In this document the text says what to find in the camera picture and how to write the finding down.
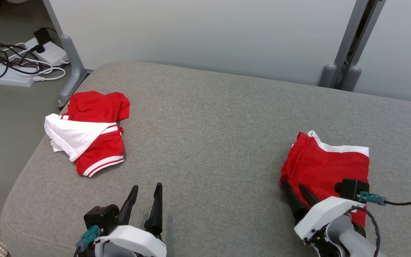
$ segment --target power strip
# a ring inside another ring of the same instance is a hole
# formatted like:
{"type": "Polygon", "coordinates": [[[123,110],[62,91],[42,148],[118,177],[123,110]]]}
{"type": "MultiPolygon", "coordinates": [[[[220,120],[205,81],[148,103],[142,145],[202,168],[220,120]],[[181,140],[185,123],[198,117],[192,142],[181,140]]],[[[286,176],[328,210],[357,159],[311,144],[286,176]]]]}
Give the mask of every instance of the power strip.
{"type": "MultiPolygon", "coordinates": [[[[32,49],[39,43],[37,42],[36,38],[31,39],[30,41],[25,43],[25,47],[27,49],[32,49]]],[[[50,63],[51,65],[58,66],[62,65],[64,62],[67,62],[69,60],[69,57],[67,57],[66,51],[64,51],[61,47],[55,45],[52,42],[47,42],[43,45],[45,48],[44,52],[38,53],[37,51],[34,51],[33,54],[35,54],[40,60],[50,63]]]]}
{"type": "MultiPolygon", "coordinates": [[[[6,66],[0,65],[0,76],[4,73],[6,66]]],[[[22,70],[25,72],[36,72],[36,68],[28,68],[28,67],[15,67],[18,70],[22,70]]],[[[11,68],[7,69],[7,72],[2,78],[0,78],[0,85],[6,86],[24,86],[24,87],[31,87],[33,85],[33,76],[32,75],[22,75],[18,73],[16,70],[11,68]]]]}

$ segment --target gray upholstered cushion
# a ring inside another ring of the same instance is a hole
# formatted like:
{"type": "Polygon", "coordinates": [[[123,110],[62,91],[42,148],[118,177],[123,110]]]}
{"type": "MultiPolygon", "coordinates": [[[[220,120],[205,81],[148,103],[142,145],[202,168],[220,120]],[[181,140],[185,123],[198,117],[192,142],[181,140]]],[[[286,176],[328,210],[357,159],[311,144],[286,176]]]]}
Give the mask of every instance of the gray upholstered cushion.
{"type": "MultiPolygon", "coordinates": [[[[300,131],[315,130],[331,145],[368,146],[372,191],[411,200],[411,102],[146,63],[105,65],[79,88],[89,90],[130,99],[130,117],[120,123],[126,161],[80,177],[44,137],[2,215],[15,257],[72,256],[83,215],[121,205],[135,184],[130,224],[142,227],[156,182],[164,185],[168,256],[301,256],[279,188],[300,131]]],[[[411,256],[411,206],[369,210],[381,249],[411,256]]],[[[373,229],[367,220],[374,243],[373,229]]]]}

